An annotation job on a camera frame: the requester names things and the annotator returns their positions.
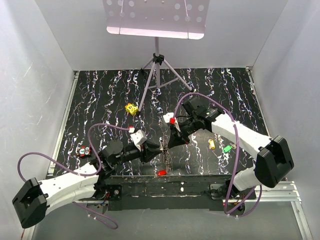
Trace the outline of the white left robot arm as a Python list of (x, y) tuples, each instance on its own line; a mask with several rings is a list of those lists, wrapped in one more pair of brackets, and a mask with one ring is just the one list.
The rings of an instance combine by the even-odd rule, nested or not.
[(64, 205), (86, 198), (103, 199), (106, 194), (113, 199), (113, 191), (106, 186), (105, 179), (114, 174), (116, 166), (140, 159), (150, 162), (163, 152), (163, 147), (146, 140), (140, 146), (130, 143), (125, 146), (119, 140), (109, 142), (98, 158), (58, 177), (45, 180), (25, 180), (12, 200), (21, 227), (30, 228), (46, 215)]

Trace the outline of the metal key ring disc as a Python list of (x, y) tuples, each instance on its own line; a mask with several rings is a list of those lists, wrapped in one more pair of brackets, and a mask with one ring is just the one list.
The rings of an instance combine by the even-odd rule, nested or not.
[(169, 154), (168, 144), (164, 139), (162, 139), (160, 143), (162, 147), (162, 155), (163, 162), (165, 164), (165, 169), (169, 173), (172, 170), (172, 159)]

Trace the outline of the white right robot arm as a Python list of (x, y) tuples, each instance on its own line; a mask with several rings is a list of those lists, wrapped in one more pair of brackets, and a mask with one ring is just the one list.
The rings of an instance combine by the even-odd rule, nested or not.
[(163, 121), (170, 128), (169, 149), (189, 144), (189, 136), (203, 129), (227, 138), (235, 144), (237, 152), (243, 149), (255, 159), (254, 167), (236, 171), (222, 186), (213, 189), (213, 197), (237, 199), (245, 190), (259, 185), (274, 188), (294, 168), (285, 138), (271, 138), (251, 130), (234, 120), (219, 103), (212, 108), (204, 106), (199, 96), (180, 100), (179, 104), (188, 114), (185, 121), (179, 122), (175, 112), (163, 115)]

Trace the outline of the red tag key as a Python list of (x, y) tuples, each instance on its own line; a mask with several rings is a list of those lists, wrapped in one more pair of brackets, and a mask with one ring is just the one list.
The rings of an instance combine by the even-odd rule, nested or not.
[(165, 169), (164, 170), (160, 170), (160, 171), (157, 172), (158, 176), (164, 176), (166, 174), (167, 174), (167, 171)]

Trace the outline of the yellow tag key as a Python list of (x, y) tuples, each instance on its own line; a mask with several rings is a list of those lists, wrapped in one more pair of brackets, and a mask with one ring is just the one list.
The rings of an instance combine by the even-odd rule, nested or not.
[(215, 141), (213, 139), (209, 139), (208, 143), (209, 143), (209, 148), (210, 149), (214, 150), (216, 148)]

